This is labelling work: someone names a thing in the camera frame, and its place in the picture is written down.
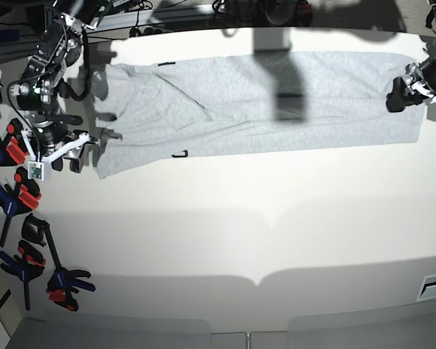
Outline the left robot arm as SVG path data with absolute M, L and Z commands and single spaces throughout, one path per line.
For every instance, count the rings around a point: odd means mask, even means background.
M 436 1 L 429 1 L 431 10 L 425 27 L 436 35 Z M 436 105 L 436 54 L 431 54 L 422 63 L 411 63 L 405 74 L 393 80 L 392 91 L 387 95 L 386 107 L 391 113 L 399 113 L 411 105 L 420 105 L 430 100 Z

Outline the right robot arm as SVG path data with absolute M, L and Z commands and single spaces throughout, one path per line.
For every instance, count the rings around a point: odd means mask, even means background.
M 55 17 L 44 30 L 22 76 L 7 87 L 15 113 L 23 121 L 21 137 L 29 154 L 28 177 L 45 180 L 63 160 L 79 173 L 84 149 L 100 139 L 81 130 L 80 116 L 62 111 L 58 98 L 84 100 L 91 87 L 89 40 L 110 11 L 111 1 L 54 1 Z

